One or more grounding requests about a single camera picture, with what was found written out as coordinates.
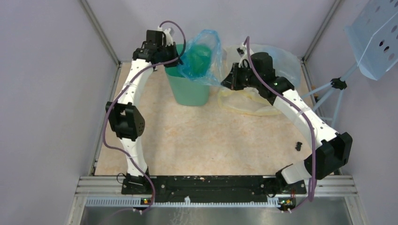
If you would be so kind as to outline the clear yellow-edged plastic bag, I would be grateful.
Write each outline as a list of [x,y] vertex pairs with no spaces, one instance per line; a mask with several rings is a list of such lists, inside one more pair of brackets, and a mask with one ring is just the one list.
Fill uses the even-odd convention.
[[[233,63],[239,63],[239,67],[250,67],[252,71],[255,69],[261,79],[280,94],[286,90],[300,87],[300,63],[291,52],[270,45],[253,44],[251,45],[253,66],[250,66],[247,59],[239,56],[238,47],[240,46],[231,45],[225,48],[226,66],[230,70]],[[225,110],[239,114],[254,116],[280,114],[280,111],[273,106],[276,95],[267,89],[259,79],[257,80],[257,88],[230,90],[222,86],[217,96],[218,105]]]

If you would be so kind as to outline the blue plastic trash bag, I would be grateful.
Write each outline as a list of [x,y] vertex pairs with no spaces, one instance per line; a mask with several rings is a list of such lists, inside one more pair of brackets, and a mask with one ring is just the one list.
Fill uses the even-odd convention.
[[178,72],[192,82],[221,87],[227,76],[227,53],[215,30],[202,30],[186,44]]

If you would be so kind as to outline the green plastic trash bin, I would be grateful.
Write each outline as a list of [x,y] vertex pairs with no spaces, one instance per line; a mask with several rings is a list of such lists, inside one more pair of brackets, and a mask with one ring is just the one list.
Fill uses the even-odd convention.
[[185,50],[182,69],[166,67],[165,72],[176,102],[184,106],[203,106],[209,99],[210,87],[194,79],[206,75],[210,67],[212,51],[205,45],[194,45]]

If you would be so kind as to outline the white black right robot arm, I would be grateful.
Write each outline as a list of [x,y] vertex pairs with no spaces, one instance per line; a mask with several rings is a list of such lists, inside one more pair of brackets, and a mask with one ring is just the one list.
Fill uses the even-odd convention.
[[275,187],[279,192],[288,193],[294,183],[302,180],[322,180],[348,163],[353,142],[351,135],[337,132],[308,108],[294,85],[276,75],[268,53],[257,52],[233,63],[221,85],[230,90],[256,89],[294,124],[312,148],[312,154],[306,159],[276,173]]

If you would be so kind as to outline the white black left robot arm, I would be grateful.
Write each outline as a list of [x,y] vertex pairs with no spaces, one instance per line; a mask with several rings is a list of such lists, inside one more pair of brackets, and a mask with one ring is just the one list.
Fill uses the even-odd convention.
[[127,159],[128,169],[123,184],[144,194],[151,182],[143,157],[141,135],[145,119],[138,104],[149,76],[157,66],[176,67],[181,63],[171,28],[148,30],[146,40],[133,52],[131,67],[122,89],[112,102],[107,102],[106,113],[111,130],[120,140],[117,148]]

